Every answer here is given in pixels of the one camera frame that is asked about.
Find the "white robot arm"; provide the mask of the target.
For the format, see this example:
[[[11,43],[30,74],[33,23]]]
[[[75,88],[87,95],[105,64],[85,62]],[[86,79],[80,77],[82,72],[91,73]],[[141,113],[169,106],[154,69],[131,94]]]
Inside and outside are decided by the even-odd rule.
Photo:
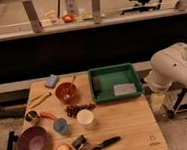
[[[152,69],[145,78],[155,93],[166,92],[176,81],[187,87],[187,44],[178,42],[152,55]]]

